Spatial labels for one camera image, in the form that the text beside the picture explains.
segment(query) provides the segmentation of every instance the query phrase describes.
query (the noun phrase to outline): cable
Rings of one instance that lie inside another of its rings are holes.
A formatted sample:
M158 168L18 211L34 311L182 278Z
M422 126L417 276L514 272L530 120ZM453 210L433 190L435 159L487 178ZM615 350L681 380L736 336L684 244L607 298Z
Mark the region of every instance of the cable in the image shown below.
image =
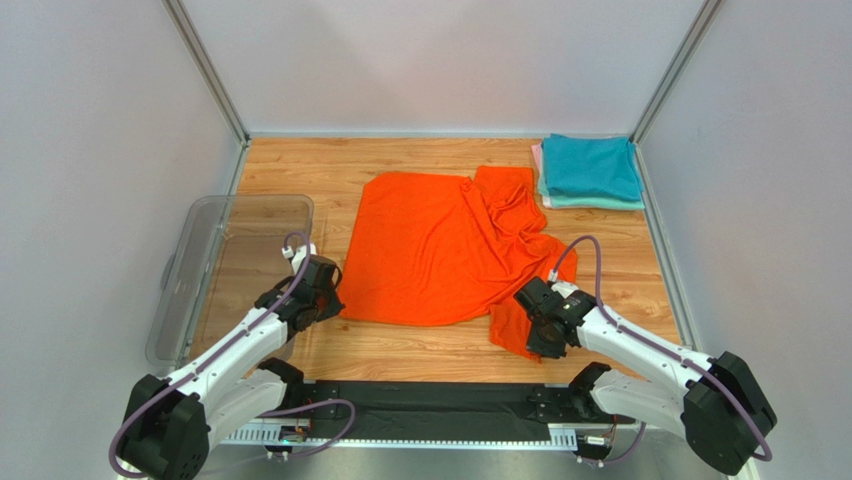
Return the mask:
M329 399L329 400L323 400L322 402L311 403L310 405L291 408L291 409L288 409L288 410L272 410L272 411L269 411L269 412L266 412L266 413L262 413L258 417L259 418L284 417L284 416L287 416L287 415L293 415L293 414L296 414L296 413L306 412L306 411L313 410L313 409L316 409L316 408L327 407L329 405L346 405L347 407L349 407L349 420L346 422L346 425L340 430L340 432L338 432L337 435L332 437L331 440L323 443L322 445L320 445L318 447L312 448L310 450L306 450L304 452L291 453L291 454L287 455L288 458L303 458L303 457L307 457L307 456L310 456L310 455L317 454L319 452L322 452L323 450L328 449L329 447L331 447L334 443L339 441L341 438L343 438L344 435L346 435L349 432L349 429L352 428L352 424L355 422L355 405L353 405L352 402L350 402L349 400L344 400L342 398L332 398L332 399ZM215 475L215 474L218 474L218 473L229 472L229 471L231 471L235 468L239 468L243 465L246 465L246 464L249 464L249 463L254 463L258 460L264 460L264 459L268 459L268 458L269 458L268 454L258 455L256 457L247 458L245 460L239 461L239 462L234 463L232 465L228 465L227 467L203 471L203 472L199 473L198 476L200 477L200 476L203 476L203 475Z
M769 444L766 442L766 437L763 436L763 433L761 433L760 429L757 428L757 425L755 425L754 420L752 420L751 416L748 414L748 412L746 412L745 407L742 406L740 401L737 400L737 397L735 397L734 394L731 393L731 391L728 389L728 387L726 387L721 381L719 381L719 379L714 377L707 370L701 368L699 365L697 365L692 360L690 360L688 358L684 359L683 357L678 355L676 352L673 352L672 350L666 348L663 345L660 345L659 343L651 340L650 338L646 338L643 335L640 335L640 334L634 332L633 330L631 330L627 326L620 325L618 323L618 321L615 318L613 318L612 315L609 314L609 312L605 308L603 300L601 299L601 277L603 276L601 263L602 263L602 256L603 255L601 254L601 244L600 244L600 242L598 242L597 238L595 238L592 235L583 235L582 237L579 237L576 240L574 240L573 242L571 242L571 244L568 245L568 247L565 248L565 251L562 252L562 255L559 256L559 260L556 261L556 265L553 267L553 270L551 270L550 275L548 275L548 279L551 280L551 281L555 281L558 278L559 267L562 265L562 261L565 260L565 257L568 256L568 254L571 252L571 250L573 250L574 247L578 243L582 242L583 240L590 240L595 245L595 302L597 303L598 310L600 310L600 312L603 314L607 323L609 323L610 325L615 327L617 331L624 332L627 335L638 340L639 342L653 348L654 350L657 350L658 352L662 353L663 355L665 355L665 356L671 358L672 360L678 362L679 364L681 364L685 367L691 368L693 371L701 374L702 377L706 378L707 381L712 383L713 386L715 386L717 389L719 389L720 392L722 392L722 394L725 396L725 398L728 400L728 402L730 402L731 405L734 406L734 409L737 411L737 413L740 415L740 417L742 417L743 421L745 421L745 423L748 426L749 430L751 431L752 435L754 435L754 438L757 440L757 443L760 445L760 448L763 449L763 454L755 452L755 453L752 454L752 457L754 457L758 460L762 460L764 462L771 461L772 460L772 450L769 448ZM644 431L644 428L645 428L645 424L643 423L642 427L640 428L640 431ZM637 439L634 442L634 445L631 445L631 447L627 450L627 452L625 452L623 455L619 456L617 459L607 462L607 464L610 464L610 463L612 463L616 460L620 462L620 461L624 460L628 456L628 454L632 454L633 450L635 450L635 447L638 444L638 440L641 438L641 435L636 437L636 438Z
M304 232L291 232L284 237L284 245L287 245L287 242L294 236L298 236L302 239L302 242L305 244L305 259L302 260L302 264L299 266L299 271L296 272L296 276L293 278L293 281L290 282L290 286L287 290L275 301L269 308L266 309L265 312L260 314L255 321L253 321L249 326L236 335L231 337L225 344L223 344L218 350L213 352L210 357L199 365L194 372L187 374L185 377L180 380L172 382L168 387L163 389L162 392L154 395L147 402L143 403L141 407L139 407L135 412L130 414L129 417L121 424L115 436L112 438L112 441L109 444L109 464L112 467L115 473L122 475L127 478L145 478L148 475L141 472L131 472L129 470L125 470L119 463L117 456L118 451L118 443L121 441L121 438L127 433L127 430L130 429L131 425L133 425L142 415L145 414L152 406L154 406L157 402L166 397L166 395L174 392L178 388L185 385L187 382L196 378L199 373L203 372L207 367L209 367L217 358L221 357L225 352L227 352L231 347L234 346L241 338L245 337L249 334L257 325L259 325L262 321L266 319L272 312L275 311L276 308L280 307L282 303L284 303L288 298L290 298L290 294L293 293L293 290L296 288L296 285L302 281L302 278L305 276L305 272L308 270L308 263L311 259L311 239Z
M322 402L312 403L310 405L304 405L301 407L291 408L288 410L273 410L271 412L266 412L260 415L260 418L269 418L269 417L284 417L287 415L293 415L294 413L305 412L308 410L313 410L319 407L325 407L328 405L346 405L349 407L349 420L346 421L346 425L337 433L337 435L333 436L329 441L323 443L322 445L312 448L310 450L306 450L304 452L296 452L291 453L290 458L302 458L309 457L311 455L315 455L323 450L327 450L329 447L337 443L338 440L343 438L349 429L352 428L352 424L355 422L355 405L352 404L349 400L345 400L343 398L332 398L329 400L323 400Z

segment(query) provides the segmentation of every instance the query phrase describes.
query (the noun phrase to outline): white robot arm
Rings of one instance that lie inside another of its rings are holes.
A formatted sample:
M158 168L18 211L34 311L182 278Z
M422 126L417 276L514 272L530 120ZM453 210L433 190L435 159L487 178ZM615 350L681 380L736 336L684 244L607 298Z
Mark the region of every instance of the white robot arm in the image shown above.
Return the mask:
M748 365L736 355L725 352L714 359L668 342L568 282L548 285L536 277L515 299L533 324L527 350L560 358L566 346L583 347L648 379L593 363L571 383L578 395L586 397L589 408L626 415L684 438L720 472L736 475L756 448L765 445L760 441L777 423ZM709 381L702 371L716 381ZM733 394L735 402L723 389Z

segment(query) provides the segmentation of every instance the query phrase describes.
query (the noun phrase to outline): transparent plastic bin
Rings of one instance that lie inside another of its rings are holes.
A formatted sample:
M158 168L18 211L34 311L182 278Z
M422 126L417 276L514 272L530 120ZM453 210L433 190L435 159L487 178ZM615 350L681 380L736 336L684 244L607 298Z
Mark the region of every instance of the transparent plastic bin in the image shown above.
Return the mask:
M292 274L281 246L291 232L310 235L313 209L304 195L220 195L195 202L163 274L148 361L181 367L242 321L261 293Z

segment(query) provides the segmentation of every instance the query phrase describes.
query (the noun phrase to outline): teal towel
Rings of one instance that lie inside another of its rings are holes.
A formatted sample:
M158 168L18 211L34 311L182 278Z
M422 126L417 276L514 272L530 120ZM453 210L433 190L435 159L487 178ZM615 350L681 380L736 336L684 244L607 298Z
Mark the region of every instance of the teal towel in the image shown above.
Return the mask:
M552 134L542 141L546 190L552 197L642 201L642 183L627 137L571 138Z

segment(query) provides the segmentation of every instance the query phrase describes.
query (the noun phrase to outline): crumpled fabric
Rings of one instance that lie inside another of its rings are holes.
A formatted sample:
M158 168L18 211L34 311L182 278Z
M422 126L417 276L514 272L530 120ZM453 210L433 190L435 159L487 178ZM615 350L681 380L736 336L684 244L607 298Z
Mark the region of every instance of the crumpled fabric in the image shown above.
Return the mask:
M338 293L352 320L440 326L491 315L489 339L526 351L530 321L513 295L546 277L565 245L542 234L530 168L477 169L473 180L390 172L364 186ZM571 252L560 278L573 282Z

